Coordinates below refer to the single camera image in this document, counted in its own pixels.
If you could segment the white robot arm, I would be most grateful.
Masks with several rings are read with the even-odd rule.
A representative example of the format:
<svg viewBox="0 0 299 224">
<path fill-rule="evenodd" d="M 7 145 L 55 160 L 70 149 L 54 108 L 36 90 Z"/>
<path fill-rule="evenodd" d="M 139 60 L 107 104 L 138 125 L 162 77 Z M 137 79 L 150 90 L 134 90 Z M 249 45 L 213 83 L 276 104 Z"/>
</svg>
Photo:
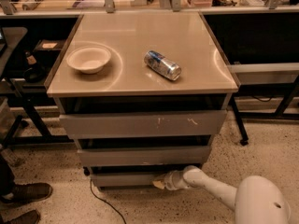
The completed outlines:
<svg viewBox="0 0 299 224">
<path fill-rule="evenodd" d="M 262 176 L 248 176 L 235 188 L 190 165 L 159 175 L 152 183 L 158 189 L 205 189 L 235 212 L 235 224 L 295 224 L 280 189 Z"/>
</svg>

